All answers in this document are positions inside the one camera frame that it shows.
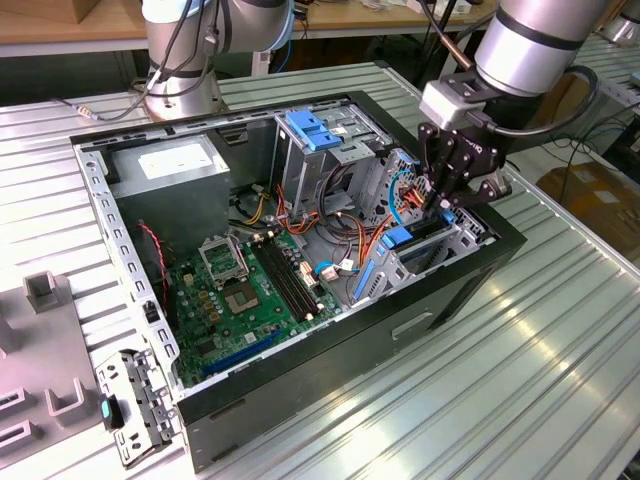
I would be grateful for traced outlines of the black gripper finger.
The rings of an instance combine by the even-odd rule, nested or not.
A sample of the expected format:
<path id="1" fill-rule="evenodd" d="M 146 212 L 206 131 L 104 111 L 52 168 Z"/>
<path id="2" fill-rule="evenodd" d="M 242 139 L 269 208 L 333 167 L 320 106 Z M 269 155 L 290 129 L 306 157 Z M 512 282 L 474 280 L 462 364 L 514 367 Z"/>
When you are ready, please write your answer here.
<path id="1" fill-rule="evenodd" d="M 460 132 L 440 131 L 428 122 L 418 126 L 418 141 L 422 148 L 420 169 L 429 187 L 423 208 L 435 209 L 442 200 L 466 188 L 469 150 Z"/>
<path id="2" fill-rule="evenodd" d="M 466 186 L 451 194 L 451 204 L 456 208 L 471 207 L 502 199 L 512 193 L 512 186 L 500 170 L 483 177 L 477 187 Z"/>

